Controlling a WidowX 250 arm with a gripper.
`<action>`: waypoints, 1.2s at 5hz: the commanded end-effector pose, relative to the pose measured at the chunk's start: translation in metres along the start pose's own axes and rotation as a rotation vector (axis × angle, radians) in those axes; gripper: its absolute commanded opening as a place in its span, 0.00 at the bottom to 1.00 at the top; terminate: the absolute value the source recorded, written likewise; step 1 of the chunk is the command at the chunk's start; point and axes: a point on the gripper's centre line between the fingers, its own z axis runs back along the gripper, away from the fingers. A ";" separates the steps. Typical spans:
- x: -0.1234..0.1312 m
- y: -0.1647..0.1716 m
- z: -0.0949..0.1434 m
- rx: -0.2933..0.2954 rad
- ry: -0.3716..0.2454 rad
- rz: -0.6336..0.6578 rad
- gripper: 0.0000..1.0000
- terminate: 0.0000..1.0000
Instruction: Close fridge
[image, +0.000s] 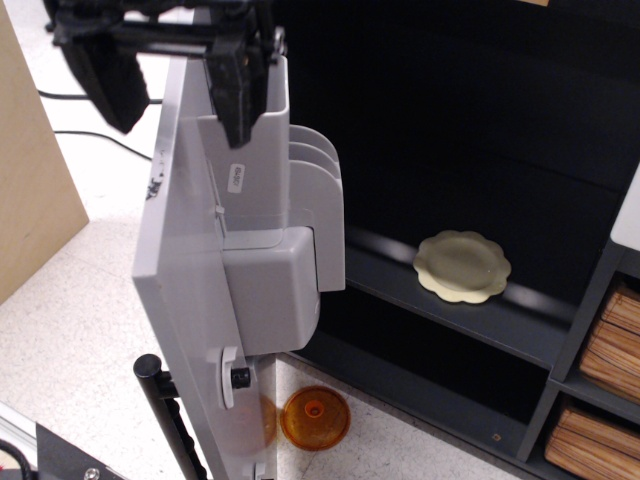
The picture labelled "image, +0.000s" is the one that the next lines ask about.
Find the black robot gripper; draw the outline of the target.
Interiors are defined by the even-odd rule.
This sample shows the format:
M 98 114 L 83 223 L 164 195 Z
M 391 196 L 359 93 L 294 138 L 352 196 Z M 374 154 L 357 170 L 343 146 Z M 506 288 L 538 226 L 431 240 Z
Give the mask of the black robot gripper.
M 67 44 L 68 66 L 89 100 L 108 125 L 124 134 L 150 103 L 140 64 L 131 52 L 194 57 L 207 50 L 215 114 L 229 147 L 242 148 L 266 111 L 271 60 L 287 52 L 284 29 L 275 24 L 272 5 L 59 1 L 52 34 L 55 45 Z

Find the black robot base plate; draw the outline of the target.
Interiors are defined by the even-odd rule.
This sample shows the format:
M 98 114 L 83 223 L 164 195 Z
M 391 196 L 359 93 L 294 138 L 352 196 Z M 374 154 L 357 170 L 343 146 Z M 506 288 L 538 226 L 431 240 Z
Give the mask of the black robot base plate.
M 32 479 L 123 479 L 111 467 L 40 424 L 27 430 L 5 424 L 1 426 L 1 441 L 30 462 Z

